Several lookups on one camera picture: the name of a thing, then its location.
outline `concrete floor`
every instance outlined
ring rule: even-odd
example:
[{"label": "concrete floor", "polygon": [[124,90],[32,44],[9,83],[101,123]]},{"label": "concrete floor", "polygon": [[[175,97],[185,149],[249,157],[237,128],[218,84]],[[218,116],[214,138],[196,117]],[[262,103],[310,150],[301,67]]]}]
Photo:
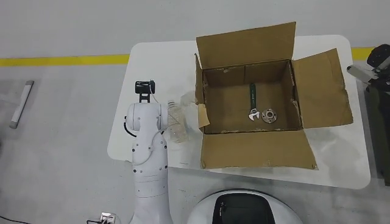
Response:
[{"label": "concrete floor", "polygon": [[[142,41],[193,40],[292,20],[299,22],[298,35],[339,33],[352,46],[375,46],[389,41],[386,1],[0,0],[0,57],[123,54]],[[14,107],[0,103],[0,215],[34,224],[84,223],[111,211],[130,220],[130,166],[107,155],[125,70],[0,69],[0,93],[17,97],[24,81],[36,81],[17,130],[7,126]],[[304,223],[389,223],[390,188],[377,177],[366,133],[372,180],[358,191],[170,169],[174,223],[185,223],[207,194],[230,187],[268,192]]]}]

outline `cardboard box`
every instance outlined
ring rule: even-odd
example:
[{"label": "cardboard box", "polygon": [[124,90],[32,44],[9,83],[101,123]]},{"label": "cardboard box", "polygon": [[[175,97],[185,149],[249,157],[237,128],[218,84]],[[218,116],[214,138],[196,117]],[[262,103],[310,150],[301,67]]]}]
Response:
[{"label": "cardboard box", "polygon": [[[203,168],[316,169],[303,129],[353,122],[337,50],[292,61],[295,29],[287,23],[196,39]],[[251,83],[257,110],[272,108],[274,123],[249,119]]]}]

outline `yellow stripe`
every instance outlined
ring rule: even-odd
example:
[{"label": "yellow stripe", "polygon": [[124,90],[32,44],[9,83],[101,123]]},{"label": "yellow stripe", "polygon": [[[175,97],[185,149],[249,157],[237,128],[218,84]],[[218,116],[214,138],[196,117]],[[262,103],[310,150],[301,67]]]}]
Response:
[{"label": "yellow stripe", "polygon": [[374,47],[356,47],[352,48],[352,59],[353,60],[367,60]]},{"label": "yellow stripe", "polygon": [[[352,48],[354,60],[367,60],[373,47]],[[75,66],[75,65],[124,65],[129,54],[80,56],[80,57],[38,57],[38,58],[0,58],[0,66]]]}]

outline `metal washer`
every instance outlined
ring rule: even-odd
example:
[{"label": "metal washer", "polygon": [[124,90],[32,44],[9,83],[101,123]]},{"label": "metal washer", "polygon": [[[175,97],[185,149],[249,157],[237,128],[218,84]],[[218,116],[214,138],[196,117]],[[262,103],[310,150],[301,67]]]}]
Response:
[{"label": "metal washer", "polygon": [[272,109],[267,109],[267,110],[264,110],[262,113],[261,113],[261,118],[263,119],[263,121],[265,121],[266,123],[268,124],[271,124],[273,122],[276,121],[277,119],[277,115],[276,115],[276,112]]}]

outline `adjustable wrench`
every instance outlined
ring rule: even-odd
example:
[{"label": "adjustable wrench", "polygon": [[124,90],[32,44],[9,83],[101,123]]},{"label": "adjustable wrench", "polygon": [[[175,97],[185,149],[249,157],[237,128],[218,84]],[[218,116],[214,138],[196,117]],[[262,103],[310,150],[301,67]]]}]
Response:
[{"label": "adjustable wrench", "polygon": [[254,83],[251,83],[249,85],[249,91],[250,91],[250,112],[249,112],[249,119],[254,121],[255,116],[257,119],[260,118],[260,112],[256,109],[256,85]]}]

